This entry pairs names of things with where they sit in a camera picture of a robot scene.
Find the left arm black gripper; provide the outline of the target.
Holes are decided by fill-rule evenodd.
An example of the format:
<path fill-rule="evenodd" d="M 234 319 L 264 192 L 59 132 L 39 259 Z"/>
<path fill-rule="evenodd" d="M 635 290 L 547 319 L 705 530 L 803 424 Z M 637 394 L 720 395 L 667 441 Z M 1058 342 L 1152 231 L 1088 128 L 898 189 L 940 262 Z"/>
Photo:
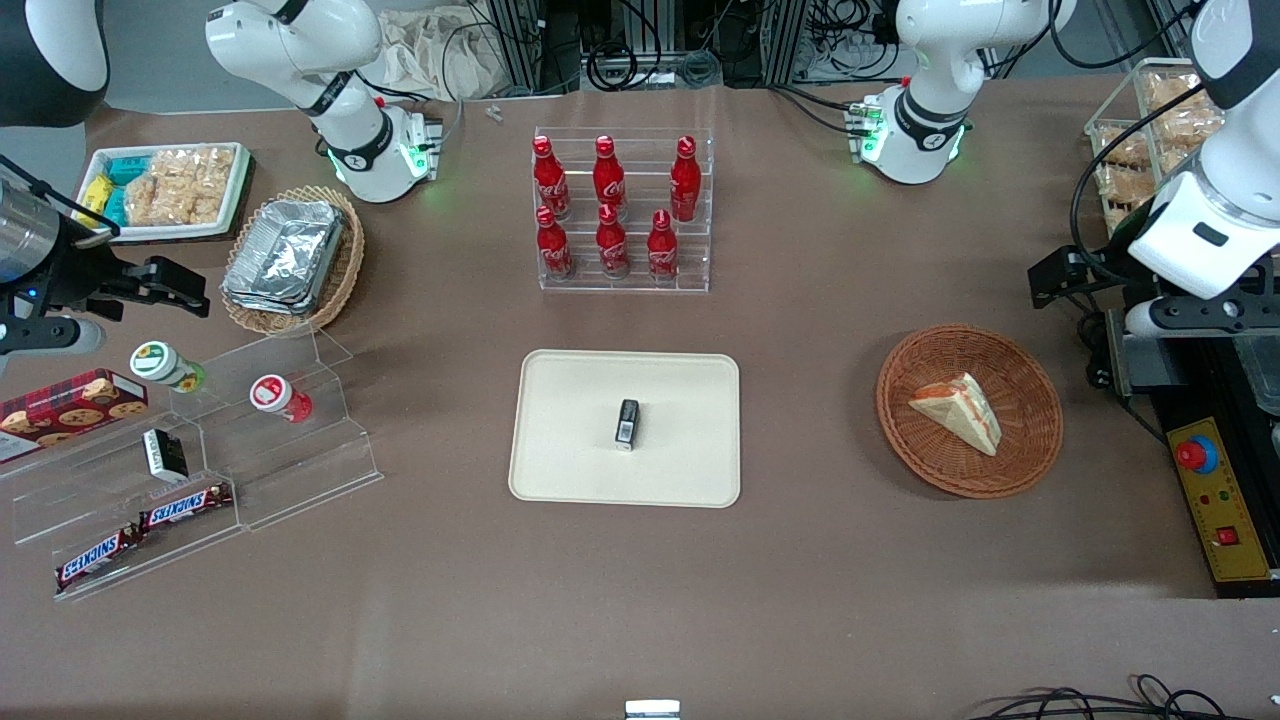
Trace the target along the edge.
<path fill-rule="evenodd" d="M 1123 299 L 1157 299 L 1161 295 L 1158 277 L 1130 254 L 1143 229 L 1143 222 L 1120 224 L 1102 249 L 1091 251 L 1091 272 L 1071 247 L 1059 247 L 1041 259 L 1029 269 L 1033 306 L 1047 307 L 1062 299 L 1091 293 L 1091 274 L 1102 290 L 1120 288 Z"/>

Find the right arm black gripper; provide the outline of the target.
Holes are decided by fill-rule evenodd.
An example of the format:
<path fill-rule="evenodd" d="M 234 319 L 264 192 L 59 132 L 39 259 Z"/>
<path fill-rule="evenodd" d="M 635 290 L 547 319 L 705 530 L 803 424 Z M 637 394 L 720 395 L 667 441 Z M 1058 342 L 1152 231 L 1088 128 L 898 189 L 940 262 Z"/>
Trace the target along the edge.
<path fill-rule="evenodd" d="M 120 322 L 125 304 L 177 307 L 205 319 L 210 301 L 180 293 L 205 293 L 206 279 L 197 272 L 168 258 L 146 258 L 133 264 L 120 260 L 110 246 L 110 231 L 92 231 L 82 224 L 61 224 L 58 240 L 45 263 L 40 310 L 64 307 L 92 313 Z"/>

